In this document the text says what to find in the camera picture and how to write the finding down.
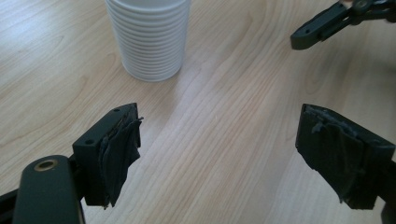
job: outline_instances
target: black mechanical part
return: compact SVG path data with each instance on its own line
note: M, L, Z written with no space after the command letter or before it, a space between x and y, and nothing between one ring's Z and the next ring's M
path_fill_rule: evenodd
M12 216L14 214L15 203L17 201L18 190L14 189L11 192L0 196L0 223L12 223Z
M87 205L116 203L128 167L140 157L140 124L136 104L123 105L108 112L73 144L77 167L87 180Z
M73 145L74 155L28 165L19 189L0 196L0 223L84 223L80 201L115 205L140 155L137 105L114 108Z
M396 0L355 0L351 8L335 3L297 29L290 37L291 47L308 49L348 25L370 20L396 22Z
M330 109L303 105L296 147L350 208L373 209L379 195L396 209L395 146L389 141Z
M42 158L23 170L12 223L85 223L67 157Z

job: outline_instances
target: screw hole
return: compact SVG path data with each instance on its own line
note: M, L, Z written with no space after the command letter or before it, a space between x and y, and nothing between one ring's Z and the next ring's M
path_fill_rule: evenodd
M94 141L92 139L85 141L86 145L92 145L93 143L94 143Z
M35 166L35 170L38 172L43 172L43 171L48 171L55 167L58 164L58 161L56 160L47 160L47 161L42 161L38 163Z

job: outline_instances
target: wood grain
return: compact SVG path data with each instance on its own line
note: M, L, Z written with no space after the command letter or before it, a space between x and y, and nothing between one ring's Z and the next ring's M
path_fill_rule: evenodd
M69 156L113 107L145 117L141 159L88 223L381 223L353 211L294 147L303 103L396 143L396 26L368 21L311 49L289 36L332 1L191 0L180 72L123 69L104 1L0 3L0 194L30 162Z

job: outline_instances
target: stacked white cups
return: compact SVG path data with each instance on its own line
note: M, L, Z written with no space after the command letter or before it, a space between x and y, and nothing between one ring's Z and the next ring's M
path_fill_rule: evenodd
M190 0L106 0L122 64L133 77L162 81L183 64Z

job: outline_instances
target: circular joint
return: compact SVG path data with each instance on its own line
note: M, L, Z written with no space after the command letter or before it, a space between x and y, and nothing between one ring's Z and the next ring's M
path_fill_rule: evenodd
M363 14L370 9L372 4L373 0L355 0L352 3L352 8L358 14Z
M57 160L46 160L46 161L41 161L38 164L35 165L35 170L37 172L43 172L43 171L48 171L58 165Z

